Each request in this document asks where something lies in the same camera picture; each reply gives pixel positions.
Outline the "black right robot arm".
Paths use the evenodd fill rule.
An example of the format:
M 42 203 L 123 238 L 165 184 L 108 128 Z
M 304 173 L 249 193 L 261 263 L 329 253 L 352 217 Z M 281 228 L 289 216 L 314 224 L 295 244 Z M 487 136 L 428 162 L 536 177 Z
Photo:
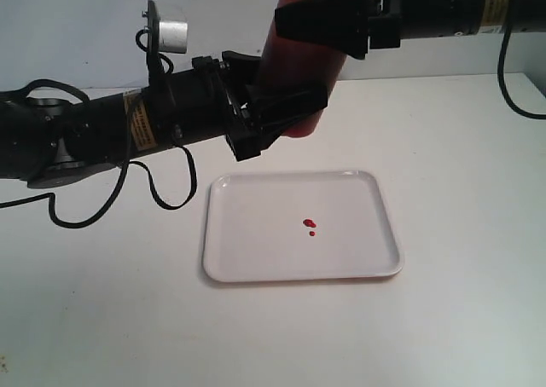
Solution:
M 275 11 L 281 38 L 362 60 L 405 39 L 544 32 L 545 0 L 301 0 Z

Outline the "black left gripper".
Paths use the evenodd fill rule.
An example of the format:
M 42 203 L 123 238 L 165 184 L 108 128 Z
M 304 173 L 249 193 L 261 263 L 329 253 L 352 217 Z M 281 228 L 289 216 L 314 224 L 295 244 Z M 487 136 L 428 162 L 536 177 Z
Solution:
M 238 161 L 258 157 L 285 131 L 328 105 L 328 89 L 320 83 L 248 91 L 259 56 L 226 50 L 219 59 L 200 56 L 191 63 L 210 98 L 191 119 L 195 140 L 224 136 Z

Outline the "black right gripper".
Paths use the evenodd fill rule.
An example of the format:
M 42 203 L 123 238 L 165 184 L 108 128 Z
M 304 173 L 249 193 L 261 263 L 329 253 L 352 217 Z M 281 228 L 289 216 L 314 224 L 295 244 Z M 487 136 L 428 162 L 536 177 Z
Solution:
M 276 35 L 362 60 L 370 49 L 398 49 L 401 0 L 300 0 L 275 10 Z

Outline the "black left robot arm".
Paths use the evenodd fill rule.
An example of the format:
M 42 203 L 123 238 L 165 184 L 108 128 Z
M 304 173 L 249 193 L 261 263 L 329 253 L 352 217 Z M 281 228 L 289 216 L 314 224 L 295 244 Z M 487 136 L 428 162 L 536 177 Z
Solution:
M 226 51 L 149 86 L 75 101 L 37 98 L 39 79 L 1 95 L 1 176 L 29 188 L 71 184 L 135 159 L 222 136 L 239 161 L 258 157 L 284 132 L 324 109 L 317 81 L 264 90 L 260 60 Z

